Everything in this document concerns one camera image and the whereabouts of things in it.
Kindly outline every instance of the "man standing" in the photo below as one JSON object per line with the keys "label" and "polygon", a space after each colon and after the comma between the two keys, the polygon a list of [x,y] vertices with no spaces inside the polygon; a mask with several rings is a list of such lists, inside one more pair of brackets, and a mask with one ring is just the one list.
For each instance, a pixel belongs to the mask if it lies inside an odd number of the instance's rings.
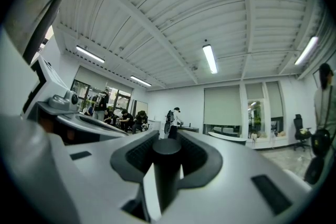
{"label": "man standing", "polygon": [[147,124],[147,115],[146,112],[139,111],[138,114],[135,116],[135,124],[132,127],[132,134],[135,134],[137,130],[142,132],[142,125]]}
{"label": "man standing", "polygon": [[109,90],[105,89],[103,92],[98,93],[96,99],[95,111],[93,112],[93,118],[103,121],[104,115],[107,115],[107,104],[109,102]]}
{"label": "man standing", "polygon": [[173,110],[170,110],[167,115],[167,120],[171,120],[171,126],[169,130],[168,138],[176,139],[177,138],[177,126],[179,124],[183,124],[181,119],[177,116],[178,113],[180,113],[180,108],[174,108]]}
{"label": "man standing", "polygon": [[121,111],[122,117],[119,118],[121,130],[127,132],[129,126],[133,124],[133,116],[128,113],[127,109]]}

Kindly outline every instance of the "black cylinder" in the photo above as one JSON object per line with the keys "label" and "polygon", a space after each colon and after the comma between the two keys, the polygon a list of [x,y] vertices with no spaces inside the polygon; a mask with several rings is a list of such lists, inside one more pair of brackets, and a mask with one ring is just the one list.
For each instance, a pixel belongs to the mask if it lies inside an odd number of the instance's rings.
{"label": "black cylinder", "polygon": [[153,144],[154,173],[160,210],[163,212],[177,194],[180,180],[181,144],[175,139],[161,139]]}

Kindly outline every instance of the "floor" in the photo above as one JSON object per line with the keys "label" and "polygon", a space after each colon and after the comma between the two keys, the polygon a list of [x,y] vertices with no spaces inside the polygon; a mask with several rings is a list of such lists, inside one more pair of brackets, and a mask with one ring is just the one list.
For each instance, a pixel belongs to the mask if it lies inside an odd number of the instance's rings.
{"label": "floor", "polygon": [[305,152],[303,152],[302,148],[297,148],[294,151],[293,147],[258,152],[280,168],[290,170],[302,179],[313,157],[310,148],[306,148]]}

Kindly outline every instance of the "black chair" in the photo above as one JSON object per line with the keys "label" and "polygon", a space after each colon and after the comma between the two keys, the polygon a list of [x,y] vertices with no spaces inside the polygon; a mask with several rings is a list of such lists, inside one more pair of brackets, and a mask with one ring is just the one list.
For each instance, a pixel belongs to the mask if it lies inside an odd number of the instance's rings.
{"label": "black chair", "polygon": [[294,125],[296,129],[295,139],[298,140],[298,142],[294,145],[294,150],[300,146],[303,148],[303,151],[306,151],[306,147],[309,147],[309,145],[306,144],[306,140],[311,137],[311,133],[309,132],[309,129],[311,128],[306,128],[308,132],[306,134],[301,134],[300,130],[303,128],[303,122],[300,114],[295,115]]}

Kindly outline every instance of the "ceiling light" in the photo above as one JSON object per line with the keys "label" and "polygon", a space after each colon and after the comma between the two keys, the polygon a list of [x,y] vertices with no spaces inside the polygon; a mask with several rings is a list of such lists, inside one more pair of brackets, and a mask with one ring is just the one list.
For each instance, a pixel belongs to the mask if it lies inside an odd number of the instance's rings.
{"label": "ceiling light", "polygon": [[305,59],[305,57],[308,55],[308,53],[314,48],[317,41],[319,40],[318,37],[312,37],[308,43],[308,45],[305,47],[303,52],[301,53],[299,59],[296,60],[295,65],[299,65],[302,63],[302,61]]}
{"label": "ceiling light", "polygon": [[211,45],[205,45],[205,46],[203,46],[203,51],[204,51],[206,59],[208,60],[211,73],[212,74],[217,74],[217,67],[216,67],[215,57],[214,57],[214,54],[212,52]]}
{"label": "ceiling light", "polygon": [[149,83],[147,83],[147,82],[145,82],[145,81],[143,81],[143,80],[141,80],[141,79],[138,79],[138,78],[136,78],[135,76],[131,76],[131,79],[134,79],[134,80],[136,80],[136,81],[138,81],[138,82],[141,82],[141,83],[143,83],[143,84],[145,84],[145,85],[147,85],[147,86],[151,86],[151,84],[149,84]]}
{"label": "ceiling light", "polygon": [[79,47],[79,46],[76,46],[76,49],[78,49],[79,51],[83,52],[84,54],[86,54],[86,55],[92,57],[93,59],[95,59],[95,60],[97,60],[97,61],[105,62],[105,60],[99,58],[98,56],[96,56],[96,55],[94,55],[94,54],[88,52],[87,50],[85,50],[85,49],[83,49],[83,48],[81,48],[81,47]]}

